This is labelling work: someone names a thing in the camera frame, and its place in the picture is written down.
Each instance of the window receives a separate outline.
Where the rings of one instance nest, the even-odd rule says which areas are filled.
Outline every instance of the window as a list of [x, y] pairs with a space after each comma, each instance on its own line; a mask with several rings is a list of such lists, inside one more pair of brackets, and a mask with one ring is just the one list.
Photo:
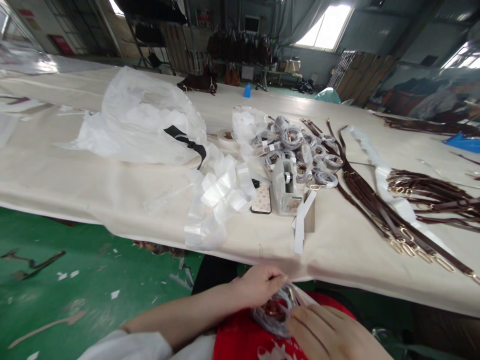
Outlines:
[[320, 20], [296, 44], [335, 50], [351, 11], [347, 5], [329, 6]]
[[120, 10], [120, 8], [117, 5], [117, 3], [115, 2], [115, 0], [110, 0], [110, 5], [111, 5], [111, 8], [113, 9], [113, 12], [115, 13], [115, 15], [125, 16], [124, 12], [122, 10]]
[[470, 48], [466, 42], [441, 68], [480, 69], [480, 49]]

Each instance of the red clothing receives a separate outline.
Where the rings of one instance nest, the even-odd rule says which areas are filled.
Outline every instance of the red clothing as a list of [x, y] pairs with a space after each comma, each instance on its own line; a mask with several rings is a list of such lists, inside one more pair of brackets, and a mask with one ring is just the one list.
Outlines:
[[[355, 319], [352, 313], [331, 297], [307, 291], [320, 305], [330, 306]], [[265, 331], [245, 309], [227, 318], [218, 328], [213, 360], [307, 359], [295, 339], [283, 339]]]

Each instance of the red sign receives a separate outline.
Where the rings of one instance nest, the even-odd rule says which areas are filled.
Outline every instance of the red sign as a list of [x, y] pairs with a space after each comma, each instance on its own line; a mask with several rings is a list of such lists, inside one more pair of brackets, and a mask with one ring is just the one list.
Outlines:
[[58, 48], [58, 51], [60, 51], [63, 55], [75, 55], [74, 51], [70, 47], [69, 43], [65, 40], [65, 38], [61, 35], [48, 35], [50, 40], [53, 41], [53, 43], [56, 45]]
[[35, 16], [33, 12], [27, 9], [18, 9], [18, 12], [20, 13], [20, 15], [23, 15], [23, 16], [31, 16], [31, 17]]

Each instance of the green floor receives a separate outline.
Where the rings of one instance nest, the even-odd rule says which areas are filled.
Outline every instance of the green floor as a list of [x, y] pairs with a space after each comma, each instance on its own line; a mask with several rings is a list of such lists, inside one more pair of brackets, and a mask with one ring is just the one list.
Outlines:
[[[22, 281], [12, 274], [29, 272], [28, 264], [0, 258], [0, 359], [25, 360], [37, 351], [38, 359], [77, 359], [138, 313], [190, 294], [169, 279], [169, 274], [186, 279], [178, 259], [138, 249], [100, 225], [69, 227], [0, 208], [0, 255], [13, 249], [19, 249], [18, 256], [38, 262], [60, 251], [66, 254]], [[185, 257], [194, 278], [202, 258], [195, 252]], [[79, 274], [70, 278], [76, 270]], [[59, 281], [57, 273], [69, 276]], [[315, 286], [313, 281], [301, 284], [305, 290]], [[117, 290], [119, 296], [112, 300], [111, 293]], [[412, 326], [408, 302], [353, 289], [341, 292], [357, 307], [369, 329], [384, 326], [400, 331]], [[72, 326], [57, 324], [7, 349], [29, 332], [78, 311], [86, 311], [86, 315]]]

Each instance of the phone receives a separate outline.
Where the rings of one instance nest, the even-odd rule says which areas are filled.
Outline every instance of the phone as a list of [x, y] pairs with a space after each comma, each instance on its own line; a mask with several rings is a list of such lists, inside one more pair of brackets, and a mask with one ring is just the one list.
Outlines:
[[255, 179], [252, 179], [252, 182], [256, 189], [256, 198], [251, 205], [250, 211], [254, 214], [271, 214], [270, 187]]

